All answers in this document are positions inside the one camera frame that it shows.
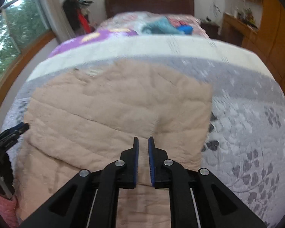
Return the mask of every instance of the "tree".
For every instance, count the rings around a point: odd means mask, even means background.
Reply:
[[[7,21],[16,44],[22,51],[32,40],[41,35],[44,27],[35,0],[21,0],[18,6],[11,5],[5,9]],[[0,78],[7,67],[18,56],[5,21],[0,14]]]

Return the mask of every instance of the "bed headboard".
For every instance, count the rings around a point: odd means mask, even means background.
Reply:
[[[107,18],[135,11],[194,15],[194,0],[105,0],[105,9]]]

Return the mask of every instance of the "wooden dresser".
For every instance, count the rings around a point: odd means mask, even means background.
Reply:
[[[256,53],[285,94],[285,9],[279,0],[263,0],[258,31],[225,14],[221,39]]]

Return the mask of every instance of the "gray floral bedspread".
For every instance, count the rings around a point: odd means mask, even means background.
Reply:
[[[285,214],[285,97],[271,78],[222,61],[184,57],[136,58],[170,66],[214,89],[202,167],[230,188],[268,227]],[[77,66],[89,68],[114,59]],[[2,129],[23,120],[36,87],[62,71],[24,84]],[[13,159],[20,143],[9,152]]]

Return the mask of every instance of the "metal screw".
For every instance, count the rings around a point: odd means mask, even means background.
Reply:
[[[86,177],[88,174],[89,174],[89,171],[88,171],[88,170],[81,170],[81,171],[79,172],[79,175],[80,175],[81,177]]]
[[[173,160],[171,160],[171,159],[166,159],[163,163],[164,163],[165,165],[170,166],[170,165],[173,165]]]
[[[123,166],[125,164],[125,162],[123,161],[123,160],[117,160],[116,162],[115,162],[115,165],[116,166]]]
[[[209,170],[206,168],[201,168],[200,169],[200,174],[203,176],[207,176],[209,174]]]

